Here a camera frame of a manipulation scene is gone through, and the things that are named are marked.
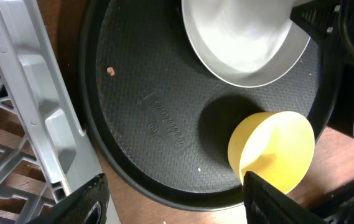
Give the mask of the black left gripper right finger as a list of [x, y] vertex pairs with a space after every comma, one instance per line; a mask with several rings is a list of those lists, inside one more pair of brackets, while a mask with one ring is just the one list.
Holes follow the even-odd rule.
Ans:
[[246, 219], [250, 224], [326, 223], [251, 171], [244, 176], [243, 196]]

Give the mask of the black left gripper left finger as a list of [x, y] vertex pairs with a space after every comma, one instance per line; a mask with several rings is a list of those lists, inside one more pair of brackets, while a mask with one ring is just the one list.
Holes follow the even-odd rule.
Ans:
[[108, 181], [101, 173], [28, 224], [105, 224], [109, 198]]

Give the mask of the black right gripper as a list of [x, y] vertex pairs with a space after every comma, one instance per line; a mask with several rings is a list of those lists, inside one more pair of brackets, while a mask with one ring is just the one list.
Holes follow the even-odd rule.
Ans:
[[339, 37], [341, 0], [313, 0], [295, 6], [290, 19], [318, 44]]

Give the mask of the yellow bowl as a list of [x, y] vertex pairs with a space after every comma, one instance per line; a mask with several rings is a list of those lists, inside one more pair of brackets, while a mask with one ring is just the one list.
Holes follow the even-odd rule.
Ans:
[[284, 194], [311, 165], [315, 136], [308, 119], [293, 111], [255, 113], [237, 125], [228, 143], [228, 162], [242, 185], [254, 172]]

